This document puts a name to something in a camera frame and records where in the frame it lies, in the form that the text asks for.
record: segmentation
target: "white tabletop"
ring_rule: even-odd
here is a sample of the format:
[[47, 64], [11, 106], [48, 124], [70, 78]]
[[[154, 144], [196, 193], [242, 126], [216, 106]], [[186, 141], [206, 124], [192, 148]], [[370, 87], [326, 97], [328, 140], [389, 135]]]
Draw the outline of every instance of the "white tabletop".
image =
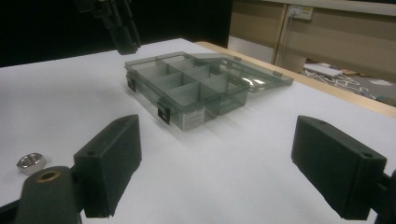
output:
[[[113, 119], [138, 114], [143, 160], [111, 219], [83, 223], [350, 223], [341, 219], [290, 153], [298, 115], [323, 119], [389, 159], [396, 169], [396, 119], [294, 82], [249, 94], [247, 104], [183, 133], [149, 113], [126, 86], [124, 63], [165, 53], [210, 50], [183, 39], [0, 68], [0, 205], [17, 200], [31, 152], [48, 167], [73, 155]], [[374, 223], [372, 211], [368, 221]]]

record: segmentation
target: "hex nut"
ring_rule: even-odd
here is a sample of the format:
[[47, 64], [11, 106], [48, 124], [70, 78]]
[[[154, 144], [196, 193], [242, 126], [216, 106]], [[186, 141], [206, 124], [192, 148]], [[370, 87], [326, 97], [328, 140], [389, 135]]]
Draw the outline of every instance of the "hex nut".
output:
[[39, 153], [31, 153], [22, 157], [18, 163], [18, 169], [25, 175], [32, 175], [46, 166], [46, 159]]

